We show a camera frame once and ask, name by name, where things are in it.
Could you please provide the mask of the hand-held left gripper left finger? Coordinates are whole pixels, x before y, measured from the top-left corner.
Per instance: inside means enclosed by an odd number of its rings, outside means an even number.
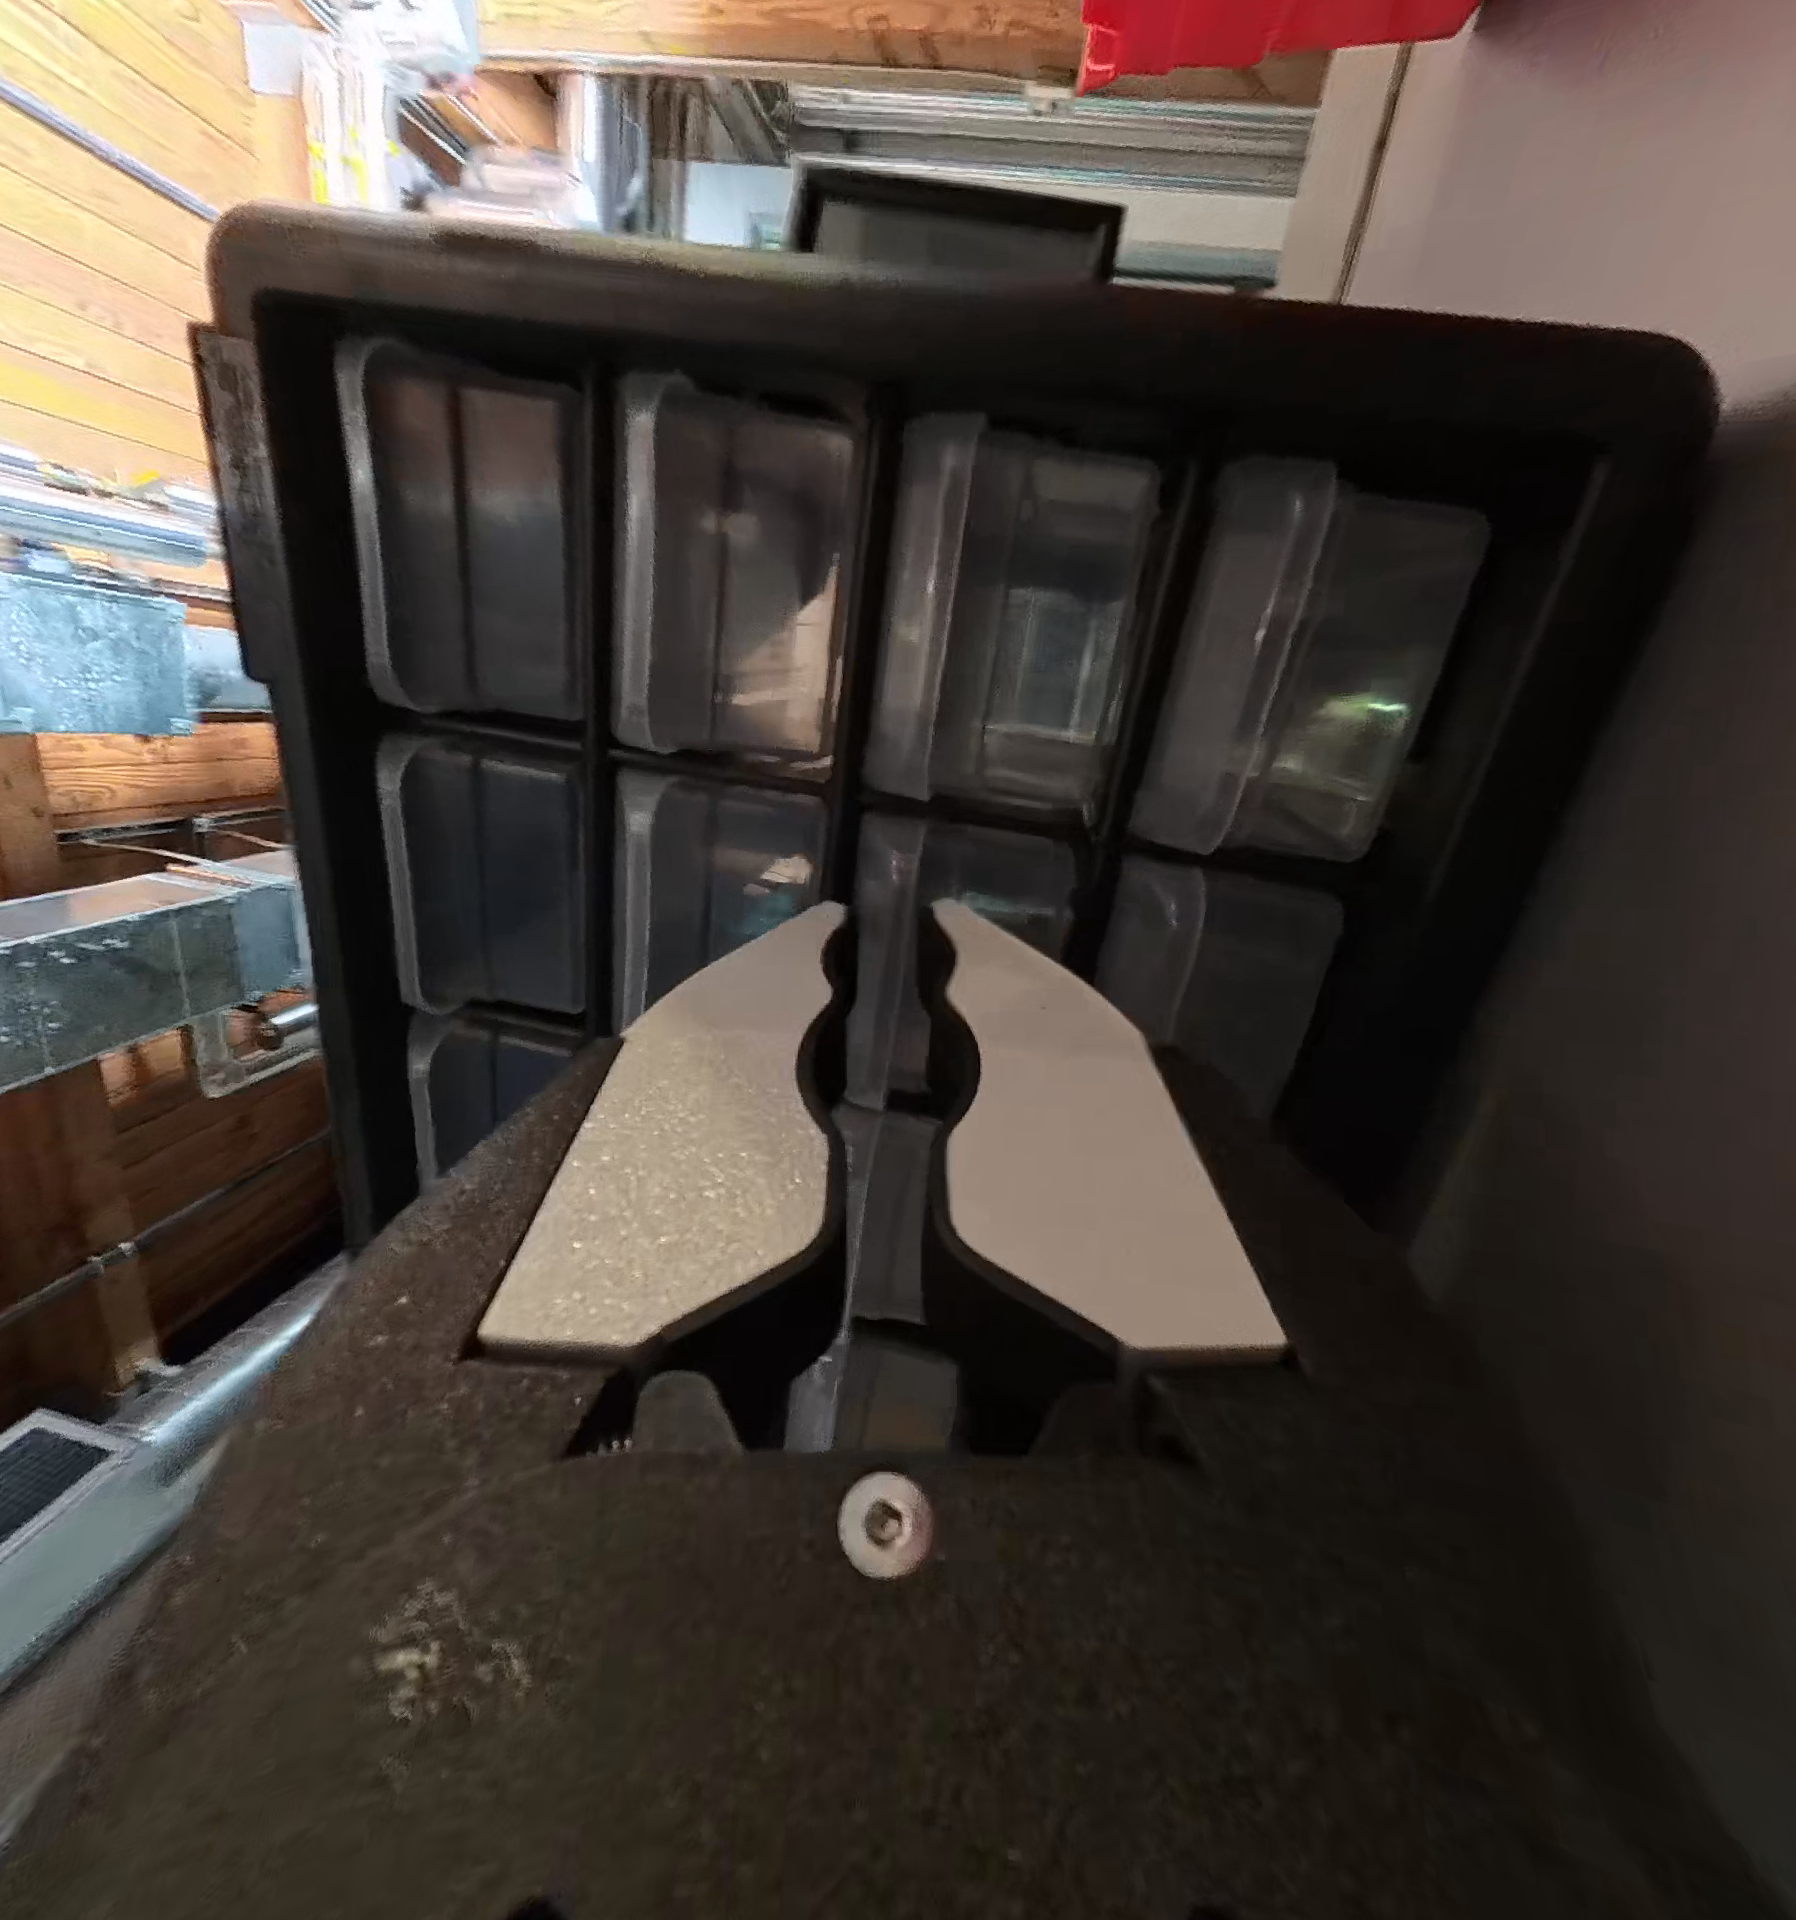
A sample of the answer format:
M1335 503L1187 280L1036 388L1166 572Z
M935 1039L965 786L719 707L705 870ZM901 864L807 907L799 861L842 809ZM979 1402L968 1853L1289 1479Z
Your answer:
M827 900L690 974L619 1049L478 1322L496 1356L632 1363L765 1297L839 1221Z

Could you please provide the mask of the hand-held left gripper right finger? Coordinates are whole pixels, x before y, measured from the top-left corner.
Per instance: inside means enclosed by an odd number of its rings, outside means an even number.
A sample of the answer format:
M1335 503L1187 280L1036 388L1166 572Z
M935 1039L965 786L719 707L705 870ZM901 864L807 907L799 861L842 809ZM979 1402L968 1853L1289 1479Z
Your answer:
M1090 982L935 900L975 1079L940 1135L950 1251L1139 1364L1274 1363L1289 1335L1141 1031Z

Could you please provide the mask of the black drawer cabinet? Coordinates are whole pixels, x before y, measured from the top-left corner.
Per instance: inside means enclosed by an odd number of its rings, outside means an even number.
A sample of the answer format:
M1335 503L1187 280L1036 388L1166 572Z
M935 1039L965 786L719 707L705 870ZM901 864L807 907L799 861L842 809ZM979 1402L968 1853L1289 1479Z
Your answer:
M1391 1211L1438 1083L1486 999L1543 857L1663 601L1718 423L1701 356L1655 334L1423 317L1238 295L960 283L802 253L650 246L412 213L248 206L210 241L212 316L193 334L248 672L272 697L325 1017L345 1236L386 1226L353 1208L347 986L382 979L335 916L363 857L379 900L379 835L351 852L347 800L372 801L358 732L356 515L338 415L338 353L395 336L527 379L658 361L868 380L1159 412L1262 410L1281 419L1434 423L1478 437L1486 491L1511 508L1510 592L1467 656L1478 678L1429 769L1417 852L1438 857L1434 961L1399 1066L1427 1107L1391 1187L1345 1194Z

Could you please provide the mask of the red plastic bin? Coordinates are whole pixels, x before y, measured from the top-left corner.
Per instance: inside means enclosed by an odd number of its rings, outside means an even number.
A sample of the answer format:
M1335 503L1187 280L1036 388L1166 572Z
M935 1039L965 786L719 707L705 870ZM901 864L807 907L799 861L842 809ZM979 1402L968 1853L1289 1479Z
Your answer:
M1083 2L1077 94L1178 68L1247 68L1462 33L1478 2Z

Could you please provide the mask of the white vent unit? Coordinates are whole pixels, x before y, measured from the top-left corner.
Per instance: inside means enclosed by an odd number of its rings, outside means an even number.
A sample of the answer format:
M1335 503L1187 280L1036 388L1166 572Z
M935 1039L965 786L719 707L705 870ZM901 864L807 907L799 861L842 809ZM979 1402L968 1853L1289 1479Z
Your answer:
M327 1262L109 1423L35 1411L0 1436L0 1697L168 1541L350 1272Z

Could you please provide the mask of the dark panel on stand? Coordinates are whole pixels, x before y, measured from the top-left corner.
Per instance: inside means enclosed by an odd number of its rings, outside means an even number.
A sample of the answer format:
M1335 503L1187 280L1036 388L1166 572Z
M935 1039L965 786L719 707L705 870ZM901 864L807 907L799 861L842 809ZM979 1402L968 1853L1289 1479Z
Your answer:
M997 285L1108 283L1124 206L797 161L789 252L884 274Z

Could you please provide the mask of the wooden ceiling beam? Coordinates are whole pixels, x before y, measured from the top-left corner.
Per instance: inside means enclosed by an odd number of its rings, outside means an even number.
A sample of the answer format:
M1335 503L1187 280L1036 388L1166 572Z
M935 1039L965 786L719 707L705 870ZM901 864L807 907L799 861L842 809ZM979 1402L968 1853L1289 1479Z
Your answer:
M1072 79L1077 2L478 2L487 61L795 62Z

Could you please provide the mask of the metal air duct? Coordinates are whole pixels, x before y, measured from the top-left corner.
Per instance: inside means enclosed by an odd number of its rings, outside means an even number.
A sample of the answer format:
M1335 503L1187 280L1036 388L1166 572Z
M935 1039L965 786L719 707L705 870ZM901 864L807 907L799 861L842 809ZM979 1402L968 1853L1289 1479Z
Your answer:
M0 1094L311 986L296 854L0 901Z
M238 635L174 599L0 570L0 734L176 738L269 715Z

